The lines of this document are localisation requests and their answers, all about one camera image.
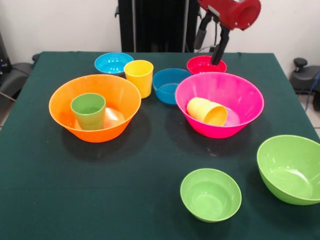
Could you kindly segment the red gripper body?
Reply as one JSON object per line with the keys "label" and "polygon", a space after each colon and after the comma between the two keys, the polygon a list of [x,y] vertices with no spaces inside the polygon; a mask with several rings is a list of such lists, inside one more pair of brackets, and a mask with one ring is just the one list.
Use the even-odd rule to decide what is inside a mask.
{"label": "red gripper body", "polygon": [[262,8],[260,0],[198,0],[197,2],[202,9],[212,14],[229,30],[235,28],[246,30],[257,20]]}

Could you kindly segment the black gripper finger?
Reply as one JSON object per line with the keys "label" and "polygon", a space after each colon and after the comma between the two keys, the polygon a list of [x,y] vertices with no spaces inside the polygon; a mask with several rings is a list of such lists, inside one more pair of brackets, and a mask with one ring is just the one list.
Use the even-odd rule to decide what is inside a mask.
{"label": "black gripper finger", "polygon": [[221,25],[220,41],[213,51],[210,62],[212,65],[217,66],[220,63],[222,56],[225,52],[226,46],[229,42],[229,33],[230,30],[226,26]]}
{"label": "black gripper finger", "polygon": [[207,34],[207,26],[212,21],[212,15],[207,13],[200,21],[199,28],[197,30],[193,47],[195,50],[200,50],[202,48],[204,39]]}

